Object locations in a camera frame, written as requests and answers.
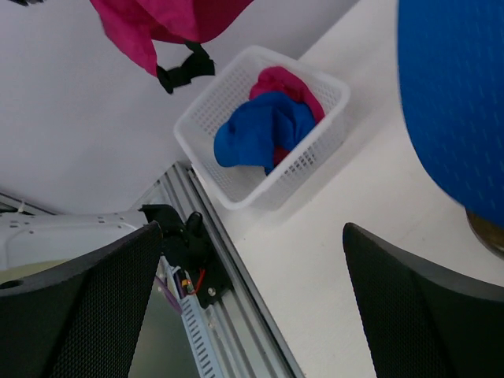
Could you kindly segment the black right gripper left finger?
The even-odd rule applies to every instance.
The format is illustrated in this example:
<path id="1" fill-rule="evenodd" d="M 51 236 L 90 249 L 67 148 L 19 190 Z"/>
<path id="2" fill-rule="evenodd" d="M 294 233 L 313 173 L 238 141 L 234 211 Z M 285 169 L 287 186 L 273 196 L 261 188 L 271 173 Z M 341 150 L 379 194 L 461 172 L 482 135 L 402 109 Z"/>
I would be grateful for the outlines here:
<path id="1" fill-rule="evenodd" d="M 151 222 L 1 285 L 3 377 L 126 377 L 161 256 Z"/>

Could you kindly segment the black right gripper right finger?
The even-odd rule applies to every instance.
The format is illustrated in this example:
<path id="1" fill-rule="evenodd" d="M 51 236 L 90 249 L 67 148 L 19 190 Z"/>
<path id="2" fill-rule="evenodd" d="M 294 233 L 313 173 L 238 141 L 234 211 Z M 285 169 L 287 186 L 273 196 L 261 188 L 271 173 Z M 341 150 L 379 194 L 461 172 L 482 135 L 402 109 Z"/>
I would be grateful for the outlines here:
<path id="1" fill-rule="evenodd" d="M 343 250 L 378 377 L 501 377 L 503 289 L 347 223 Z"/>

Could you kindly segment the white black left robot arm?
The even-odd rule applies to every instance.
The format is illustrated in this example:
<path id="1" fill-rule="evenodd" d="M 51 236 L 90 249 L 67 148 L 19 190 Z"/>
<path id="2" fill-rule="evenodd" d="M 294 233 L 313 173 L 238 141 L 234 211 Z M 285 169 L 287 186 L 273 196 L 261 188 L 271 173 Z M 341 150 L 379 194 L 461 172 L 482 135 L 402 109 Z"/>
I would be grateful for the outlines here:
<path id="1" fill-rule="evenodd" d="M 159 204 L 91 215 L 2 213 L 1 270 L 77 258 L 151 222 L 162 231 L 162 253 L 171 266 L 189 271 L 206 263 L 210 245 L 202 215 L 194 212 L 182 221 L 171 205 Z"/>

